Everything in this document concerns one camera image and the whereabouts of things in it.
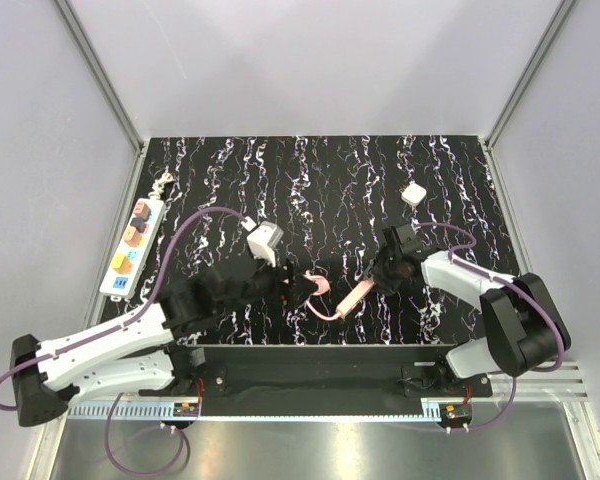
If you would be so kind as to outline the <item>white square plug adapter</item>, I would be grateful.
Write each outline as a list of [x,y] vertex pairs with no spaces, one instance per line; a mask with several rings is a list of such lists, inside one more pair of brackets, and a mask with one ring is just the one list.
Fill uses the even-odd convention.
[[426,197],[427,190],[418,185],[411,183],[401,190],[401,199],[411,207],[417,207]]

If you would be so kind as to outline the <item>white power strip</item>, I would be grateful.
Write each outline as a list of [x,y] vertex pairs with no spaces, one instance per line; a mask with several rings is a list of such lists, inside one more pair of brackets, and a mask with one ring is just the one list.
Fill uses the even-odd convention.
[[159,199],[140,198],[135,203],[109,260],[101,294],[121,299],[134,295],[164,212],[165,202]]

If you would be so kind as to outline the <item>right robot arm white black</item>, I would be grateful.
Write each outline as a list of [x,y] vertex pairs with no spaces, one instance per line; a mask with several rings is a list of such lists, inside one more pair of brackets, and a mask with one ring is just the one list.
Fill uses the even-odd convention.
[[443,395],[460,394],[478,374],[498,371],[517,378],[528,371],[555,371],[570,347],[560,314],[535,274],[501,275],[418,241],[386,243],[367,273],[387,295],[419,278],[482,315],[484,336],[449,350],[446,364],[434,371],[435,387]]

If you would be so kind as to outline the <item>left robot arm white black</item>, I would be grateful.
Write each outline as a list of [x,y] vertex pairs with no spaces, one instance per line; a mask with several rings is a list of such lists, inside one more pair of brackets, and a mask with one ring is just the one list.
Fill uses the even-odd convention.
[[169,283],[134,310],[73,335],[40,341],[31,334],[11,346],[10,376],[17,421],[45,424],[71,406],[109,391],[161,391],[195,386],[196,372],[171,360],[166,347],[214,328],[261,300],[295,310],[324,290],[292,262],[272,267],[249,257],[228,260]]

